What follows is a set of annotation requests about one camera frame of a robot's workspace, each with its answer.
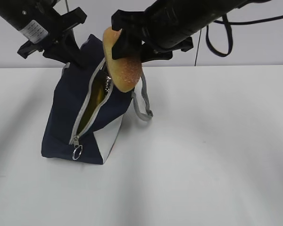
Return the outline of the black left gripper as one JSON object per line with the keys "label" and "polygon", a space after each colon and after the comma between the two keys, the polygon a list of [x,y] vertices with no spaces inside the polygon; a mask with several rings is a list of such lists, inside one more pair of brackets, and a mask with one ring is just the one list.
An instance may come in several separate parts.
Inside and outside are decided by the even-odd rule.
{"label": "black left gripper", "polygon": [[74,63],[87,68],[87,57],[78,47],[72,29],[83,24],[87,15],[78,7],[60,15],[53,7],[33,7],[31,21],[20,30],[28,41],[17,53],[27,58],[35,51],[43,52],[43,56],[62,63]]}

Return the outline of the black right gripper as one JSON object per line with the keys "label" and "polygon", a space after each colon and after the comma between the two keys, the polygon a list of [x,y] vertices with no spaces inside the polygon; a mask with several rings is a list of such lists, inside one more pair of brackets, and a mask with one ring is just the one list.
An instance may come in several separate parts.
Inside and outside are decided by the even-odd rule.
{"label": "black right gripper", "polygon": [[172,9],[150,12],[117,10],[111,17],[114,31],[121,31],[112,47],[112,58],[138,56],[141,62],[170,60],[174,50],[187,52],[193,48],[190,34]]}

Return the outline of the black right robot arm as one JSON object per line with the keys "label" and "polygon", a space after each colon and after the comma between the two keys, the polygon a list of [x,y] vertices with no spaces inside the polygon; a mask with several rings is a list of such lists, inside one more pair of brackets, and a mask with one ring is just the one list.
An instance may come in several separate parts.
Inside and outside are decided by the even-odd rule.
{"label": "black right robot arm", "polygon": [[112,47],[114,60],[136,56],[145,63],[170,60],[173,51],[193,48],[191,36],[249,0],[157,0],[144,11],[117,10],[112,30],[121,35]]}

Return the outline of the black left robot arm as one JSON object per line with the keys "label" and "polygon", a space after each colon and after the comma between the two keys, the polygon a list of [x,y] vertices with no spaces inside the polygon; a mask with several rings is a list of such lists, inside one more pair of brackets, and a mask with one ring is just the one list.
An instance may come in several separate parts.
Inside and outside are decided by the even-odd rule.
{"label": "black left robot arm", "polygon": [[0,0],[0,17],[27,39],[17,51],[26,59],[41,52],[45,58],[87,67],[87,57],[78,47],[73,28],[83,24],[85,12],[77,7],[61,15],[56,0]]}

